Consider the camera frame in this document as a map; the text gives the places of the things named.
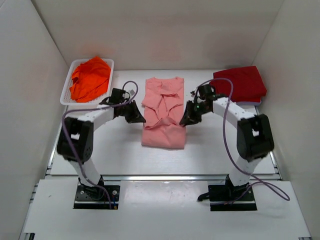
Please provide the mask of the pink polo shirt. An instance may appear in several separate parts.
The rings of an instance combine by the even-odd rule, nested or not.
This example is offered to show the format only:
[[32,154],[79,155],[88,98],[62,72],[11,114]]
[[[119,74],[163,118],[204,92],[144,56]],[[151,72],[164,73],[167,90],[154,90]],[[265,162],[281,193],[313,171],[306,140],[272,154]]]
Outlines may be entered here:
[[175,150],[185,147],[186,128],[180,125],[184,113],[184,83],[181,77],[153,77],[145,81],[143,146]]

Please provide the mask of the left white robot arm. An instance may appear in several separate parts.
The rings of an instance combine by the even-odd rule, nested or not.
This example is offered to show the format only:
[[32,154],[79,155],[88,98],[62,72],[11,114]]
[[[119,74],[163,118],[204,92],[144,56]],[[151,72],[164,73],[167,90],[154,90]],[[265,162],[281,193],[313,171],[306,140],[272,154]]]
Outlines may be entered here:
[[98,173],[91,156],[94,132],[117,117],[124,117],[129,124],[145,123],[134,95],[124,89],[114,88],[96,108],[84,109],[79,117],[63,117],[57,144],[57,153],[69,162],[78,174],[81,185],[93,199],[104,195],[103,178]]

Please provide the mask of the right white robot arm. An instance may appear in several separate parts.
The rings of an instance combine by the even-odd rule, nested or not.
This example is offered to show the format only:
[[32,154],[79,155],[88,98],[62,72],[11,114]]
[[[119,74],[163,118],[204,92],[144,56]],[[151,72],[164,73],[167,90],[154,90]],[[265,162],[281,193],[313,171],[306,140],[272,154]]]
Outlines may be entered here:
[[254,114],[232,102],[225,94],[217,94],[210,84],[204,84],[192,93],[193,100],[186,103],[179,124],[183,127],[202,121],[202,115],[214,113],[223,118],[222,136],[226,142],[226,123],[236,129],[238,159],[232,160],[233,170],[228,174],[230,184],[224,187],[224,195],[236,200],[242,195],[242,188],[249,184],[250,177],[269,152],[274,149],[274,139],[269,118],[265,114]]

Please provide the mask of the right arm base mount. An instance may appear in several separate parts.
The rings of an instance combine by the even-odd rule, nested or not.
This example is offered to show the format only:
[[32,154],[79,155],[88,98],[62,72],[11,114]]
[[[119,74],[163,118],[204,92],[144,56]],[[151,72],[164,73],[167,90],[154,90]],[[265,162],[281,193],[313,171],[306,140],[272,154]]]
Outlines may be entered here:
[[255,196],[249,183],[233,186],[230,180],[224,184],[208,185],[208,192],[198,196],[197,201],[209,200],[211,212],[257,211]]

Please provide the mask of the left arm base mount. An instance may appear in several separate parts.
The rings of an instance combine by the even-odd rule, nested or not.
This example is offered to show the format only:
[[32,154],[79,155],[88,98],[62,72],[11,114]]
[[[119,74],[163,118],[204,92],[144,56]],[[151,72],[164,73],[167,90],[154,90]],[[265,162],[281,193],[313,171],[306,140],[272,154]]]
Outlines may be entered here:
[[120,185],[104,185],[106,192],[97,187],[89,187],[78,182],[73,208],[79,210],[118,210],[121,193]]

